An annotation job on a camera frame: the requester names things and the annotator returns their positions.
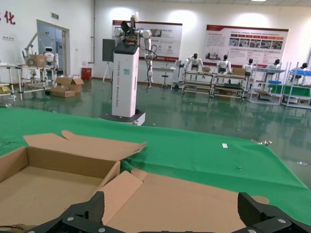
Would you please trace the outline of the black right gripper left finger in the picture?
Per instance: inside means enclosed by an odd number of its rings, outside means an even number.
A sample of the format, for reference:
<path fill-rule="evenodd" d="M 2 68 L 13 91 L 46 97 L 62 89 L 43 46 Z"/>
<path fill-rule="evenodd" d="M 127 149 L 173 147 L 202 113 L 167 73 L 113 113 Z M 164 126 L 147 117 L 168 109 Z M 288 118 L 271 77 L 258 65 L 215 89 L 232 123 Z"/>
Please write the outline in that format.
<path fill-rule="evenodd" d="M 104 192 L 85 202 L 72 204 L 59 217 L 26 230 L 27 233 L 94 233 L 104 225 Z"/>

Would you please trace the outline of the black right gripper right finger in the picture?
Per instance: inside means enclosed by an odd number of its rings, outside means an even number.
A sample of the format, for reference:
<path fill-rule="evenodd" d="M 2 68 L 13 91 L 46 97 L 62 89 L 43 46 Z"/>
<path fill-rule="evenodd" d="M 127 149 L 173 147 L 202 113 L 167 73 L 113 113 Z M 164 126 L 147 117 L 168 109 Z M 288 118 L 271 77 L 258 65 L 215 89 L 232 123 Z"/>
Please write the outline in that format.
<path fill-rule="evenodd" d="M 259 203 L 245 192 L 238 194 L 238 214 L 245 228 L 239 233 L 310 233 L 311 227 L 291 218 L 276 206 Z"/>

